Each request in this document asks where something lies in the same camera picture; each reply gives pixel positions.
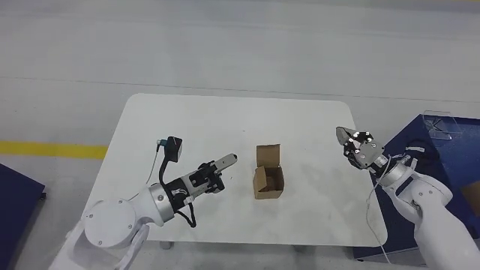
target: black cable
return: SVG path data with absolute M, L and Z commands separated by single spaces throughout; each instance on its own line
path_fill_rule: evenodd
M 197 226 L 197 220 L 195 220 L 194 205 L 190 202 L 188 203 L 188 207 L 190 207 L 190 215 L 192 217 L 192 220 L 190 220 L 187 215 L 182 213 L 181 211 L 176 211 L 175 213 L 182 216 L 191 228 L 195 228 Z
M 165 190 L 166 196 L 168 197 L 169 201 L 172 203 L 173 202 L 173 194 L 172 192 L 167 188 L 167 186 L 164 183 L 164 173 L 165 169 L 167 168 L 168 160 L 164 157 L 162 164 L 160 166 L 160 170 L 158 171 L 158 181 L 160 182 L 160 185 L 162 188 Z M 188 203 L 188 206 L 190 207 L 190 215 L 192 220 L 190 220 L 186 214 L 182 213 L 181 211 L 175 211 L 176 214 L 179 214 L 182 216 L 190 225 L 191 228 L 194 228 L 197 226 L 197 221 L 195 219 L 195 213 L 194 213 L 194 205 L 190 202 Z

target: white cable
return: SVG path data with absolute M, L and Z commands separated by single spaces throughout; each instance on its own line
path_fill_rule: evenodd
M 176 195 L 176 194 L 184 194 L 185 196 L 187 196 L 187 191 L 184 190 L 184 189 L 176 189 L 176 190 L 173 190 L 172 191 L 172 195 Z
M 416 152 L 424 152 L 425 153 L 425 148 L 423 147 L 406 147 L 405 150 L 414 150 Z
M 405 152 L 403 154 L 397 154 L 397 155 L 394 155 L 393 157 L 391 158 L 403 158 L 405 156 Z
M 368 227 L 370 228 L 370 230 L 372 231 L 373 235 L 375 236 L 375 239 L 378 241 L 378 244 L 380 245 L 380 248 L 382 248 L 383 255 L 384 255 L 385 258 L 387 259 L 388 264 L 392 264 L 392 263 L 390 262 L 390 259 L 389 259 L 389 257 L 387 256 L 387 253 L 385 252 L 385 249 L 383 248 L 382 242 L 380 241 L 378 235 L 375 233 L 374 229 L 373 229 L 372 226 L 370 225 L 370 221 L 368 221 L 368 211 L 370 210 L 370 199 L 371 199 L 371 197 L 372 197 L 372 194 L 374 193 L 375 189 L 377 189 L 377 186 L 379 185 L 380 181 L 383 179 L 383 176 L 387 173 L 387 171 L 389 171 L 390 161 L 392 161 L 392 157 L 391 157 L 390 154 L 389 154 L 389 155 L 388 155 L 388 163 L 387 163 L 387 167 L 385 168 L 385 171 L 383 171 L 383 173 L 382 173 L 382 175 L 380 176 L 380 178 L 378 178 L 378 180 L 376 181 L 375 186 L 373 187 L 372 191 L 371 191 L 370 194 L 368 195 L 368 198 L 367 198 L 367 212 L 366 212 L 366 214 L 365 214 L 365 217 L 366 217 L 366 219 L 367 219 L 367 225 L 368 225 Z
M 150 175 L 148 176 L 147 181 L 145 181 L 145 185 L 147 185 L 147 184 L 150 182 L 150 178 L 152 177 L 153 169 L 155 168 L 155 162 L 157 161 L 157 155 L 158 155 L 158 151 L 155 152 L 155 158 L 153 159 L 153 164 L 151 165 Z M 130 199 L 128 199 L 128 201 L 130 201 L 130 200 L 132 200 L 133 198 L 137 197 L 139 193 L 136 193 L 135 195 L 133 195 L 133 197 L 131 197 Z
M 412 170 L 415 171 L 415 168 L 417 167 L 418 162 L 419 162 L 419 160 L 417 160 L 416 158 L 413 158 L 412 163 L 410 164 L 410 168 L 412 168 Z

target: box flap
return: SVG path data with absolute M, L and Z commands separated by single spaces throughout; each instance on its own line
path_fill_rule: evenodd
M 470 204 L 475 216 L 480 216 L 480 181 L 462 187 L 461 191 L 466 201 Z
M 256 147 L 256 166 L 274 168 L 280 165 L 280 144 L 258 145 Z
M 263 188 L 267 187 L 267 175 L 265 173 L 265 168 L 260 166 L 255 169 L 255 176 L 253 178 L 253 183 L 257 192 L 260 192 Z
M 256 200 L 274 200 L 280 197 L 282 194 L 282 190 L 272 190 L 270 192 L 256 192 L 255 199 Z

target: table leg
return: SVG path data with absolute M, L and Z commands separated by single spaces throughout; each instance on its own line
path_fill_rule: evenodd
M 160 248 L 167 251 L 172 247 L 173 247 L 173 242 L 172 241 L 160 241 Z

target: cable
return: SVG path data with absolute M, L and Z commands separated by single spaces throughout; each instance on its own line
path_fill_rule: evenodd
M 168 160 L 164 158 L 160 166 L 160 170 L 158 171 L 158 181 L 160 182 L 160 185 L 162 186 L 162 188 L 165 190 L 165 193 L 167 197 L 169 197 L 170 202 L 172 202 L 174 194 L 171 190 L 167 188 L 167 186 L 164 183 L 164 173 L 165 173 L 165 169 L 167 168 L 167 164 L 168 164 Z M 188 203 L 188 207 L 190 207 L 191 220 L 190 218 L 187 217 L 186 214 L 184 214 L 179 210 L 175 211 L 175 213 L 182 216 L 187 221 L 188 225 L 190 225 L 191 228 L 194 228 L 197 226 L 197 221 L 195 220 L 194 205 L 190 202 Z
M 385 249 L 383 248 L 383 245 L 382 245 L 382 242 L 380 241 L 378 235 L 375 233 L 374 229 L 372 228 L 372 226 L 370 225 L 370 221 L 368 221 L 368 211 L 370 210 L 370 199 L 372 197 L 372 194 L 374 193 L 375 189 L 377 189 L 380 181 L 382 180 L 383 176 L 389 171 L 389 166 L 390 166 L 390 162 L 392 161 L 392 157 L 390 156 L 390 154 L 388 155 L 388 163 L 387 163 L 387 167 L 385 168 L 385 171 L 383 171 L 382 175 L 380 176 L 380 178 L 378 178 L 378 180 L 376 181 L 376 184 L 375 186 L 373 187 L 372 191 L 370 192 L 370 194 L 368 195 L 368 198 L 367 198 L 367 212 L 365 213 L 365 218 L 367 219 L 367 225 L 368 227 L 370 228 L 371 232 L 373 233 L 373 235 L 375 236 L 375 239 L 378 241 L 378 244 L 380 245 L 380 248 L 382 248 L 382 252 L 383 252 L 383 255 L 385 256 L 385 258 L 387 259 L 387 262 L 388 264 L 392 264 L 390 262 L 390 259 L 389 257 L 387 256 L 387 253 L 385 252 Z
M 192 217 L 192 220 L 190 220 L 187 215 L 182 213 L 181 211 L 176 211 L 175 213 L 182 216 L 191 228 L 195 228 L 197 226 L 197 220 L 195 220 L 194 205 L 190 202 L 188 203 L 188 207 L 190 208 L 190 215 Z
M 155 162 L 157 161 L 157 155 L 158 155 L 158 151 L 160 150 L 160 143 L 159 141 L 157 141 L 157 150 L 155 151 L 155 157 L 153 159 L 153 164 L 151 165 L 151 170 L 150 170 L 150 174 L 148 175 L 148 178 L 147 178 L 147 181 L 145 181 L 145 185 L 148 185 L 149 182 L 150 182 L 150 179 L 152 178 L 152 174 L 153 174 L 153 169 L 155 168 Z M 133 195 L 133 197 L 131 197 L 130 199 L 128 199 L 128 201 L 132 200 L 133 198 L 137 197 L 138 194 L 140 194 L 140 192 L 136 193 L 135 195 Z

